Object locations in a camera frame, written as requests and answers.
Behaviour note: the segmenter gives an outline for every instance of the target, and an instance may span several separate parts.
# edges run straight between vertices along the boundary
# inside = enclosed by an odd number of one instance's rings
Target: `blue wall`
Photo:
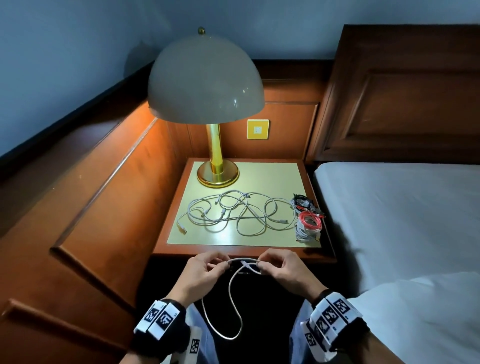
[[[196,32],[333,58],[343,24],[479,23],[480,0],[0,0],[0,155]]]

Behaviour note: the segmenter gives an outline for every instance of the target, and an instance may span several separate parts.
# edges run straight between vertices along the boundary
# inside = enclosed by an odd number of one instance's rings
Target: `bed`
[[[480,360],[480,26],[346,25],[305,159],[373,333]]]

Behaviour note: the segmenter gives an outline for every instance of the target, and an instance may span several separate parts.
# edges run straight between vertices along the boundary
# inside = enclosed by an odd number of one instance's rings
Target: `yellow switch plate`
[[[268,139],[268,119],[248,119],[247,139]]]

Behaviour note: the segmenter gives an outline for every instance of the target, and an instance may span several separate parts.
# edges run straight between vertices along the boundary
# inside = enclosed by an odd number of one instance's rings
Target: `gold round lamp base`
[[[204,186],[212,188],[230,186],[239,176],[240,172],[237,165],[228,159],[223,160],[223,172],[220,174],[212,172],[210,161],[202,164],[197,170],[198,181]]]

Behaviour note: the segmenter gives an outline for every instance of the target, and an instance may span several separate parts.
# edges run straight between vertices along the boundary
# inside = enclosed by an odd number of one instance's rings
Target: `person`
[[[186,308],[185,321],[189,326],[198,326],[203,335],[200,342],[197,363],[218,364],[212,334],[202,316],[193,304],[206,296],[218,278],[229,268],[230,257],[220,251],[209,251],[190,258],[170,293],[165,297]],[[286,290],[305,299],[290,335],[291,364],[314,363],[300,322],[306,321],[312,313],[313,303],[327,290],[317,277],[310,272],[295,252],[286,249],[268,249],[258,258],[262,274],[270,275]],[[343,348],[354,364],[401,364],[401,361],[371,332]],[[127,353],[120,364],[158,364],[159,359],[148,358],[133,352]]]

